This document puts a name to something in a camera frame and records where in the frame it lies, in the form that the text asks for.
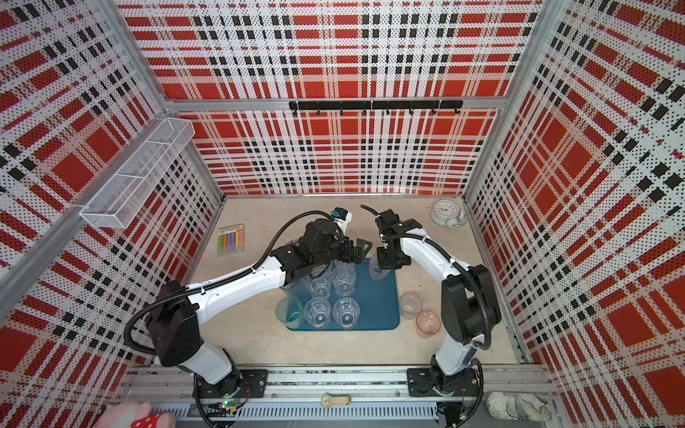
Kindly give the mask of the clear glass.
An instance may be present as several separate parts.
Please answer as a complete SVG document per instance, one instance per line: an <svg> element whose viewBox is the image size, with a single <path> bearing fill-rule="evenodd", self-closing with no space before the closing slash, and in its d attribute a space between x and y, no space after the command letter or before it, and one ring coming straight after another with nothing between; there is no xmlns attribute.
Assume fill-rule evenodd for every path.
<svg viewBox="0 0 685 428"><path fill-rule="evenodd" d="M321 266L305 278L305 285L312 298L328 299L331 294L331 267Z"/></svg>
<svg viewBox="0 0 685 428"><path fill-rule="evenodd" d="M316 330L326 329L332 317L332 307L328 299L317 297L307 301L304 306L307 323Z"/></svg>
<svg viewBox="0 0 685 428"><path fill-rule="evenodd" d="M338 300L333 306L334 321L344 330L353 329L360 320L360 306L350 297Z"/></svg>
<svg viewBox="0 0 685 428"><path fill-rule="evenodd" d="M423 302L416 292L405 292L399 298L400 315L403 319L414 319L423 310Z"/></svg>
<svg viewBox="0 0 685 428"><path fill-rule="evenodd" d="M351 263L340 263L332 272L332 284L341 297L350 297L356 285L356 270Z"/></svg>

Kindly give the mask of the teal plastic tray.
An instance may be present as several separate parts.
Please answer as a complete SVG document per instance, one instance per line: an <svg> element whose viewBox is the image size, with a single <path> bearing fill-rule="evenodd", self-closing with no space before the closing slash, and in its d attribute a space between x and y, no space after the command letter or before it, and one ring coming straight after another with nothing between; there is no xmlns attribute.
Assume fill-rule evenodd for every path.
<svg viewBox="0 0 685 428"><path fill-rule="evenodd" d="M340 263L342 262L335 261L330 265L323 266L331 267L333 272L334 268ZM355 267L357 279L355 290L350 298L355 299L360 306L360 320L358 324L356 324L356 326L350 330L393 330L400 323L399 297L394 272L386 271L382 276L378 276L380 268L377 266L377 260L375 258L366 259L360 264L352 265ZM306 277L307 276L298 280L297 282L305 283ZM331 294L328 298L332 310L335 303L341 298L344 297L341 297L337 294L332 284ZM311 296L309 296L306 301L301 301L303 306L305 306L307 301L310 299L312 299ZM291 331L315 330L316 329L311 327L305 319L305 322L300 329ZM334 321L332 313L329 326L326 329L318 331L344 331L344 329L342 329L339 324Z"/></svg>

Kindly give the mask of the mint green frosted cup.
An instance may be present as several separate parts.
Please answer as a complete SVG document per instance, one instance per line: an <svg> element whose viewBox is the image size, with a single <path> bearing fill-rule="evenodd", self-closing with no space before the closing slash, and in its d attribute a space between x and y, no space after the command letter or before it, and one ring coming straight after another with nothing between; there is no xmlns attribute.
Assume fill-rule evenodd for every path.
<svg viewBox="0 0 685 428"><path fill-rule="evenodd" d="M300 329L304 322L303 303L297 297L288 296L276 305L275 314L279 322L290 330Z"/></svg>

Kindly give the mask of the pink tinted glass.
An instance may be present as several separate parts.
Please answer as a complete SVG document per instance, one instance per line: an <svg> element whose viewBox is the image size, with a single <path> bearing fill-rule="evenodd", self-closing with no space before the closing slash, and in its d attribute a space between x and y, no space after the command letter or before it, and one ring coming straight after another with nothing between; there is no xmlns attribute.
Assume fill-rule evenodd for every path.
<svg viewBox="0 0 685 428"><path fill-rule="evenodd" d="M415 317L417 335L421 338L429 338L437 335L442 328L440 317L431 310L422 310Z"/></svg>

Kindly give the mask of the blue grey frosted cup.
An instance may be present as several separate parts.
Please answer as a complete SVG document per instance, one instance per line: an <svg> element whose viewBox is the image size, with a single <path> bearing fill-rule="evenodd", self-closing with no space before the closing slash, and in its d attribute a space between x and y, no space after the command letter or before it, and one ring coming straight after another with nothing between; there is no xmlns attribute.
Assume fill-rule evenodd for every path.
<svg viewBox="0 0 685 428"><path fill-rule="evenodd" d="M307 286L303 282L292 283L280 288L287 296L295 297L301 301L306 301L310 296Z"/></svg>

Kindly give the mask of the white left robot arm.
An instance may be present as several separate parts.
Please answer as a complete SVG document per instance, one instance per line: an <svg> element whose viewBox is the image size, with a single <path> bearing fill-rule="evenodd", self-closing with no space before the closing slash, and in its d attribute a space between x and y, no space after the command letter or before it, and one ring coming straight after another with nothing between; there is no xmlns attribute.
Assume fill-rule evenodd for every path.
<svg viewBox="0 0 685 428"><path fill-rule="evenodd" d="M221 312L263 292L290 285L334 261L360 264L371 242L344 235L346 222L316 219L303 236L266 251L255 265L184 287L172 281L146 316L153 354L163 367L179 367L225 393L244 380L228 352L206 342L200 326Z"/></svg>

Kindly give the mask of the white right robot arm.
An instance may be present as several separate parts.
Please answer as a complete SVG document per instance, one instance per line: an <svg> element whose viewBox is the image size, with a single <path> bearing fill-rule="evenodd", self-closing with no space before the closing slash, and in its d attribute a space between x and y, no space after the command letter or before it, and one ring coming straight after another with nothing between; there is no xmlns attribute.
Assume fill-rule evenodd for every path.
<svg viewBox="0 0 685 428"><path fill-rule="evenodd" d="M492 346L492 329L502 319L490 271L449 254L415 221L393 210L372 212L383 245L381 269L398 270L416 262L441 289L441 322L446 332L433 355L425 392L449 396L478 378L476 352Z"/></svg>

